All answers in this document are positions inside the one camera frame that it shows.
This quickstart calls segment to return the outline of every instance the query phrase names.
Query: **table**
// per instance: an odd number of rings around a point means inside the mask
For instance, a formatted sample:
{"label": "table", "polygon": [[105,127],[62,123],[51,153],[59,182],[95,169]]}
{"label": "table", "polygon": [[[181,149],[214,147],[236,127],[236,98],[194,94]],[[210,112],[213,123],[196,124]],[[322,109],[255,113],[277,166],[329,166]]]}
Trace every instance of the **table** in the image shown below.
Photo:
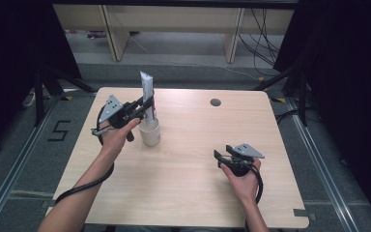
{"label": "table", "polygon": [[[101,88],[76,141],[54,198],[70,189],[100,150],[91,128],[108,96],[132,102],[139,88]],[[219,99],[220,106],[211,100]],[[142,143],[138,128],[115,161],[86,223],[243,227],[244,214],[214,149],[247,142],[266,157],[261,173],[264,194],[259,207],[269,228],[305,228],[308,217],[264,92],[155,89],[161,141]]]}

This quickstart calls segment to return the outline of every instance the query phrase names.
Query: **beige cup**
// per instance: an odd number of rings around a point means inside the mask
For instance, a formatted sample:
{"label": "beige cup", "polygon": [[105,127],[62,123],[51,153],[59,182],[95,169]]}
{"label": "beige cup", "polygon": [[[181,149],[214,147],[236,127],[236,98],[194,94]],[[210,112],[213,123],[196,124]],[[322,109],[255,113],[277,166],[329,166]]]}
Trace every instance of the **beige cup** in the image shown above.
{"label": "beige cup", "polygon": [[141,138],[143,139],[143,143],[147,146],[153,147],[159,143],[161,140],[160,130],[159,130],[159,122],[156,118],[156,124],[153,127],[149,127],[146,124],[146,120],[141,120],[139,125]]}

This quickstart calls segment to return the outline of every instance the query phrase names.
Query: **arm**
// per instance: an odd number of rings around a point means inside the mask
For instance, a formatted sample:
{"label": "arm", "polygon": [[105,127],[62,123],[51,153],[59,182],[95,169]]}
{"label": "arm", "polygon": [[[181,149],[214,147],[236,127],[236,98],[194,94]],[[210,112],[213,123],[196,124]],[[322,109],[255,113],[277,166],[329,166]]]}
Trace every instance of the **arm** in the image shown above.
{"label": "arm", "polygon": [[[103,146],[99,155],[74,187],[91,183],[104,176],[122,151],[128,132],[135,128],[139,122],[140,120],[136,118],[121,129],[109,130],[103,134]],[[100,127],[103,128],[107,125],[108,122],[105,122]],[[100,187],[101,184],[75,193],[60,201],[44,218],[39,231],[80,231],[83,228]]]}
{"label": "arm", "polygon": [[[258,159],[254,159],[253,165],[257,167],[258,171],[260,170],[261,162]],[[269,231],[255,201],[258,189],[258,180],[255,175],[252,172],[248,172],[242,177],[237,177],[224,163],[220,167],[228,177],[234,194],[243,206],[249,230],[251,232]]]}

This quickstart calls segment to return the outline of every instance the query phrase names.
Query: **light wood tabletop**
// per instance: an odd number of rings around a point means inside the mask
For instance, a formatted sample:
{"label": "light wood tabletop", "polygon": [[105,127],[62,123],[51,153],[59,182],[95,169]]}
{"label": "light wood tabletop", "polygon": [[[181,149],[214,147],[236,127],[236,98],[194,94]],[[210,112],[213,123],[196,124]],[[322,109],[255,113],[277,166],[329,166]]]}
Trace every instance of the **light wood tabletop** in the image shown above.
{"label": "light wood tabletop", "polygon": [[[110,95],[120,102],[142,96],[141,88],[101,88],[76,141],[55,192],[70,189],[100,151],[91,135]],[[212,106],[211,100],[221,101]],[[115,170],[100,189],[86,223],[243,227],[243,210],[227,177],[217,167],[214,150],[248,143],[261,159],[264,193],[260,210],[269,228],[305,228],[308,217],[264,92],[155,89],[161,141],[142,143],[138,127],[115,161]]]}

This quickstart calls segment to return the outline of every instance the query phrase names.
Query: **floor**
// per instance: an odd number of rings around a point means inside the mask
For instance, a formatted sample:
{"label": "floor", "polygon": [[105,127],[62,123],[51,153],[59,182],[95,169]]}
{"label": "floor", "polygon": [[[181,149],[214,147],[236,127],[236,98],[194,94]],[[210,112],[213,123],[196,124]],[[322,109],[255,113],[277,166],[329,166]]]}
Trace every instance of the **floor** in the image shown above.
{"label": "floor", "polygon": [[[258,57],[254,58],[241,40],[238,43],[234,63],[227,64],[221,36],[216,34],[133,33],[120,62],[112,60],[107,39],[90,39],[87,38],[87,34],[88,32],[85,31],[66,32],[76,62],[80,65],[170,66],[174,67],[173,69],[177,67],[178,70],[181,67],[205,67],[213,69],[215,73],[232,72],[232,74],[240,75],[241,78],[254,79],[254,81],[259,81],[258,77],[245,70],[271,69],[268,62]],[[243,39],[252,47],[256,47],[256,43],[248,35],[243,35]],[[258,40],[258,36],[253,36],[253,39]],[[283,37],[271,36],[269,39],[275,47],[280,47]],[[267,48],[258,46],[258,51],[272,61]],[[269,89],[268,93],[271,98],[281,96],[279,86],[280,84]],[[93,98],[78,98],[75,103],[82,111],[85,111],[88,110],[88,105],[92,100]],[[295,98],[286,100],[285,103],[275,100],[271,105],[275,115],[283,114],[290,110],[290,107],[295,107]],[[49,124],[56,124],[59,119],[63,119],[62,117],[68,117],[68,112],[62,111],[59,107],[53,109],[56,111],[56,117],[59,118],[54,117],[55,119],[51,119],[53,122]],[[11,149],[4,148],[7,155],[0,156],[0,170],[5,170],[0,171],[0,188],[2,181],[7,178],[8,172],[17,161],[17,155],[22,153],[22,144],[16,141],[26,141],[27,136],[34,132],[30,122],[25,120],[25,118],[33,118],[33,114],[34,111],[30,108],[22,112],[19,118],[14,120],[14,126],[8,131],[8,138],[3,138],[9,141],[6,147]],[[77,124],[85,119],[84,115],[76,114],[76,117],[79,117],[75,120]],[[304,231],[371,231],[369,202],[364,198],[363,192],[358,188],[346,165],[339,161],[340,154],[321,123],[318,113],[307,112],[307,117],[308,127],[303,132],[300,132],[303,128],[296,116],[287,117],[278,124],[310,219],[310,225]],[[305,139],[309,134],[311,134],[311,139]],[[70,135],[78,136],[78,132],[71,130]],[[44,154],[48,148],[37,145],[33,149],[37,150],[36,153]],[[31,157],[24,169],[19,170],[22,175],[12,189],[5,207],[1,209],[0,231],[8,231],[11,228],[12,231],[29,231],[39,225],[47,203],[56,188],[56,186],[45,185],[43,182],[49,183],[50,178],[60,178],[61,173],[52,173],[51,166],[55,165],[61,169],[66,165],[68,157],[62,156],[62,153],[71,151],[71,149],[72,144],[69,144],[62,148],[59,154],[48,155],[56,159],[50,159],[46,163],[42,163],[39,157]],[[28,168],[30,165],[37,166],[44,171],[43,173],[50,173],[50,175],[45,177],[46,179],[40,178],[35,181],[33,176],[37,174],[33,171],[34,169]],[[87,231],[99,231],[99,228],[88,226]]]}

